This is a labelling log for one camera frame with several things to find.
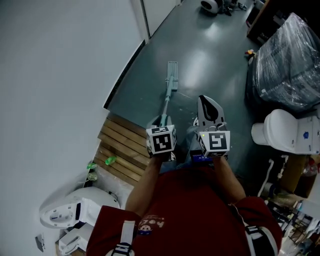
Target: gray floor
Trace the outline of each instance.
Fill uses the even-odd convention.
[[[242,0],[248,11],[232,16],[207,15],[199,0],[184,0],[146,45],[115,94],[109,110],[146,127],[161,113],[165,96],[167,62],[178,62],[178,91],[169,103],[168,115],[183,143],[186,129],[197,115],[197,98],[206,95],[224,109],[231,131],[229,163],[234,172],[252,182],[261,181],[270,147],[257,146],[251,138],[255,116],[245,105],[248,61],[244,52],[258,47],[247,37],[245,23],[252,0]]]

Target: printed logo on shirt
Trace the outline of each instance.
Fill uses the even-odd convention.
[[[147,215],[138,225],[138,235],[151,235],[152,231],[161,229],[165,224],[165,218],[157,215]]]

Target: plastic wrap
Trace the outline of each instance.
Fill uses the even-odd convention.
[[[320,40],[296,14],[257,52],[252,82],[264,101],[294,112],[320,103]]]

